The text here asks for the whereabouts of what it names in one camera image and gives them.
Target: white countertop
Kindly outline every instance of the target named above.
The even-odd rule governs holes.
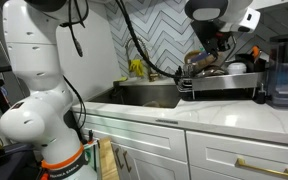
[[[91,102],[85,102],[85,107],[88,114],[288,144],[288,110],[276,110],[253,101],[180,100],[175,109]],[[72,110],[79,112],[79,105]]]

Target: white cabinet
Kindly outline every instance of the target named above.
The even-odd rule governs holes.
[[[232,176],[216,173],[214,171],[191,166],[192,180],[241,180]]]
[[[111,138],[121,180],[189,180],[183,130],[87,115],[89,130]]]
[[[183,130],[87,115],[83,134],[89,130],[97,138],[109,136],[113,143],[187,162]]]
[[[187,132],[187,143],[191,166],[236,179],[288,179],[287,146],[196,132]]]
[[[115,157],[116,167],[118,171],[118,175],[120,177],[120,180],[131,180],[130,173],[127,171],[127,168],[125,167],[125,161],[123,159],[123,152],[119,145],[113,144],[113,153]]]
[[[115,154],[121,180],[189,180],[187,163],[126,146],[113,146],[121,150]]]

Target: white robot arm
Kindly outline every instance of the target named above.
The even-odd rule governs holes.
[[[59,25],[72,28],[87,15],[86,0],[10,0],[3,7],[13,72],[26,83],[30,96],[1,117],[0,129],[9,139],[41,150],[51,179],[97,179],[85,165],[77,133],[63,120],[73,98],[63,79],[56,41]]]
[[[221,32],[252,33],[260,20],[260,12],[249,8],[253,0],[189,0],[186,14],[196,21],[218,20]]]
[[[231,32],[252,33],[260,20],[260,12],[249,8],[253,0],[189,0],[185,13],[206,52],[214,57],[218,51],[230,49]]]

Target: kitchen sink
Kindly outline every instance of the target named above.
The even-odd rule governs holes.
[[[94,97],[89,102],[175,108],[180,99],[175,85],[118,86]]]

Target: gold drawer handle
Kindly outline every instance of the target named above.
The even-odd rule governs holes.
[[[121,163],[121,160],[120,160],[120,158],[118,157],[118,152],[119,152],[119,151],[120,151],[120,149],[119,149],[119,148],[116,148],[116,149],[115,149],[115,154],[116,154],[116,158],[117,158],[118,165],[120,166],[121,169],[123,169],[124,164]]]
[[[259,167],[256,167],[256,166],[252,166],[252,165],[246,164],[245,160],[242,159],[242,158],[237,158],[236,165],[239,166],[239,167],[253,169],[253,170],[256,170],[256,171],[262,171],[262,172],[266,172],[266,173],[269,173],[269,174],[283,176],[283,177],[287,177],[288,178],[288,168],[285,169],[284,172],[279,172],[279,171],[274,171],[274,170],[270,170],[270,169],[259,168]]]
[[[125,152],[123,153],[123,156],[124,156],[124,160],[125,160],[125,163],[126,163],[127,171],[128,171],[128,172],[131,172],[132,167],[130,167],[130,166],[128,165],[128,162],[127,162],[127,159],[126,159],[126,155],[127,155],[127,151],[125,151]]]

